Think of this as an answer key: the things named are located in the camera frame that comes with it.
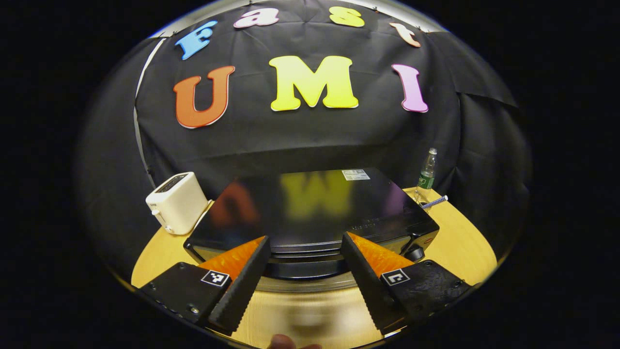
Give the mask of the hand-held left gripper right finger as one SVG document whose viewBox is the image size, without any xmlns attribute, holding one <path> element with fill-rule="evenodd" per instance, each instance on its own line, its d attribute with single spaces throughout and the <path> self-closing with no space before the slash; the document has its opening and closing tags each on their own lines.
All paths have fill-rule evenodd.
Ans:
<svg viewBox="0 0 620 349">
<path fill-rule="evenodd" d="M 351 232 L 343 234 L 341 254 L 383 335 L 425 323 L 473 291 L 436 261 L 414 263 Z"/>
</svg>

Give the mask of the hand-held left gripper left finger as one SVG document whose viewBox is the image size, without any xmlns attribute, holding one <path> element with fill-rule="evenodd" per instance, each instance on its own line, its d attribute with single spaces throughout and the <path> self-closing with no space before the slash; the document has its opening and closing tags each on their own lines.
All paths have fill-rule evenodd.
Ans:
<svg viewBox="0 0 620 349">
<path fill-rule="evenodd" d="M 180 261 L 139 291 L 173 316 L 231 335 L 239 327 L 271 254 L 270 240 L 262 236 L 199 266 Z"/>
</svg>

